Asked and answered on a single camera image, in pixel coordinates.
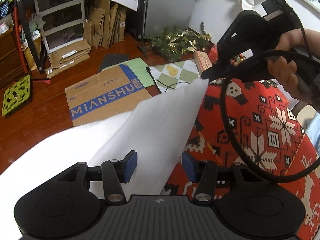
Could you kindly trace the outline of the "person's right hand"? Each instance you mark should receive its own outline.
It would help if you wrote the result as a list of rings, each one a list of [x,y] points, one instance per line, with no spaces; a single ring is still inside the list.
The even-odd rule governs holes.
[[[305,29],[305,35],[310,52],[319,57],[319,32]],[[300,29],[282,34],[275,50],[289,51],[296,46],[306,46]],[[310,96],[298,90],[297,65],[295,61],[287,62],[284,57],[280,57],[276,62],[268,60],[267,65],[269,73],[277,79],[286,92],[299,101],[311,103]]]

